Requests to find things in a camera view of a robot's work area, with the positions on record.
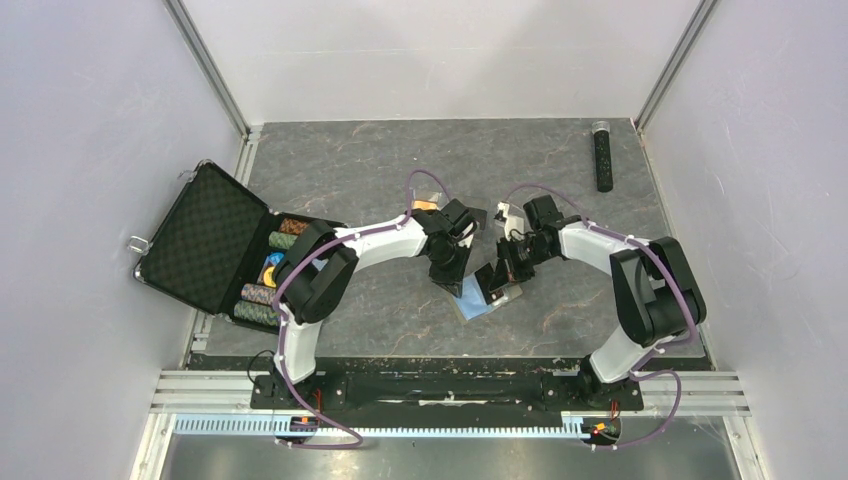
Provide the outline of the grey card holder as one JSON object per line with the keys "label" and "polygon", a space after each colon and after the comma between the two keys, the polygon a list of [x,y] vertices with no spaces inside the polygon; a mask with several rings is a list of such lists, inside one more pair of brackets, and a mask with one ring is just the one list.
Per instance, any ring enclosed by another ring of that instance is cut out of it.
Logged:
{"label": "grey card holder", "polygon": [[448,299],[458,320],[467,323],[494,312],[522,294],[523,290],[519,285],[512,285],[496,291],[495,298],[492,299],[490,294],[483,291],[476,276],[471,274],[463,279],[462,295],[460,297],[449,295]]}

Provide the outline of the orange credit cards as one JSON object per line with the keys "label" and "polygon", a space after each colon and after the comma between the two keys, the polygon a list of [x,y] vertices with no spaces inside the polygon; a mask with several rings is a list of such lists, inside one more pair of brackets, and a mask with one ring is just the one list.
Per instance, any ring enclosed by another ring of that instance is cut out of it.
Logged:
{"label": "orange credit cards", "polygon": [[414,200],[412,203],[412,209],[422,211],[437,211],[439,209],[439,205],[436,202]]}

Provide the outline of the black glitter microphone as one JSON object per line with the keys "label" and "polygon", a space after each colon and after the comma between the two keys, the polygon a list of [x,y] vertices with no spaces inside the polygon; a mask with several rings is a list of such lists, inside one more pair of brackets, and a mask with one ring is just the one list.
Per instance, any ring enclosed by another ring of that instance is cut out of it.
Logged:
{"label": "black glitter microphone", "polygon": [[599,192],[607,193],[614,188],[609,122],[605,120],[595,121],[591,126],[591,133],[596,189]]}

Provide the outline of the clear plastic card box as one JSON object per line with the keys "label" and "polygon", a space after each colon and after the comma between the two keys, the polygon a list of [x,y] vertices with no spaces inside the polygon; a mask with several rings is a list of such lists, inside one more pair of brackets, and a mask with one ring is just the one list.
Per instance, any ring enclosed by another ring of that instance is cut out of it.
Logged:
{"label": "clear plastic card box", "polygon": [[471,195],[456,195],[452,198],[459,206],[454,205],[448,207],[450,200],[444,192],[436,192],[427,189],[416,188],[412,193],[412,203],[414,200],[424,200],[436,202],[439,205],[439,211],[459,212],[466,210],[474,219],[477,228],[481,231],[503,229],[495,223],[494,216],[497,212],[497,204],[495,200],[487,197],[476,197]]}

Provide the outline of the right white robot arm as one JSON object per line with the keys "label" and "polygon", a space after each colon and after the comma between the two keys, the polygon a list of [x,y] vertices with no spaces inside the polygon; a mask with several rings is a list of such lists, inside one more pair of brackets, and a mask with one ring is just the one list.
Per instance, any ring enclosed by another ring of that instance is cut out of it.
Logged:
{"label": "right white robot arm", "polygon": [[532,280],[536,266],[555,258],[609,276],[618,325],[581,363],[577,392],[585,405],[606,406],[653,354],[695,337],[707,307],[676,239],[626,236],[580,216],[567,217],[549,195],[526,202],[523,210],[516,215],[509,203],[499,203],[494,219],[503,234],[496,261],[475,280],[483,299],[498,300],[507,288]]}

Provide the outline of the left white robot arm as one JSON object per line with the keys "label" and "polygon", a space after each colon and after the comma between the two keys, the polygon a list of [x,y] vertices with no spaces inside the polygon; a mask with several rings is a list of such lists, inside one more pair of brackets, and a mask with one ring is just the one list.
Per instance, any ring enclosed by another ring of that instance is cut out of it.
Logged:
{"label": "left white robot arm", "polygon": [[276,267],[271,301],[280,319],[275,392],[290,407],[306,405],[314,394],[316,348],[322,322],[338,307],[355,273],[397,259],[429,261],[432,283],[455,297],[479,222],[469,207],[453,199],[436,209],[408,208],[388,221],[362,227],[311,222]]}

